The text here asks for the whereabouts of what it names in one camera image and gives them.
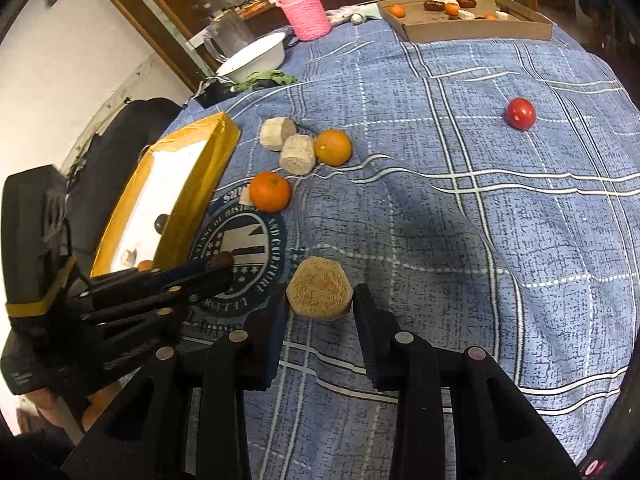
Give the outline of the person's left hand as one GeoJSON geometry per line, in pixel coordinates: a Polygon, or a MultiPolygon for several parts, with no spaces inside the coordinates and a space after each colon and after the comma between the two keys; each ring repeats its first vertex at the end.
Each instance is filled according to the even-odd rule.
{"type": "MultiPolygon", "coordinates": [[[[63,400],[72,415],[78,417],[78,425],[81,426],[82,430],[87,431],[121,391],[122,384],[120,382],[112,382],[111,385],[88,396],[70,394],[69,396],[64,396],[63,400]]],[[[63,427],[62,416],[55,408],[55,404],[58,402],[58,394],[49,388],[41,388],[27,393],[26,399],[35,405],[38,413],[47,422],[58,428],[63,427]]]]}

